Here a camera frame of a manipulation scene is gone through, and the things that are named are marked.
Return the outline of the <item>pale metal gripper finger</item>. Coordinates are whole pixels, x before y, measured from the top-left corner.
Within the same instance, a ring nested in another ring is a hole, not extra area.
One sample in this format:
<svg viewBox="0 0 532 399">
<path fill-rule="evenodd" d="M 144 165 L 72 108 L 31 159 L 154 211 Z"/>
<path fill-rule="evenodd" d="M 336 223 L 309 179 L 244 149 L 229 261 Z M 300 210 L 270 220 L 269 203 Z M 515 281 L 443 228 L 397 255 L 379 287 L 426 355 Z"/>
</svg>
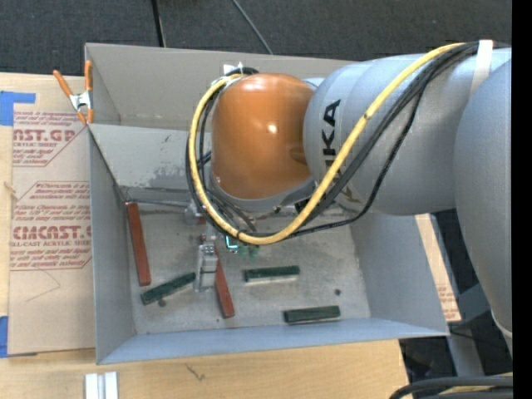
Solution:
<svg viewBox="0 0 532 399">
<path fill-rule="evenodd" d="M 204 289 L 204 257 L 205 257 L 205 251 L 204 251 L 204 245 L 200 245 L 198 247 L 197 257 L 196 257 L 196 264 L 195 264 L 195 280 L 194 280 L 194 291 L 195 292 L 201 292 Z"/>
<path fill-rule="evenodd" d="M 218 255 L 213 244 L 205 246 L 205 287 L 212 288 L 218 268 Z"/>
</svg>

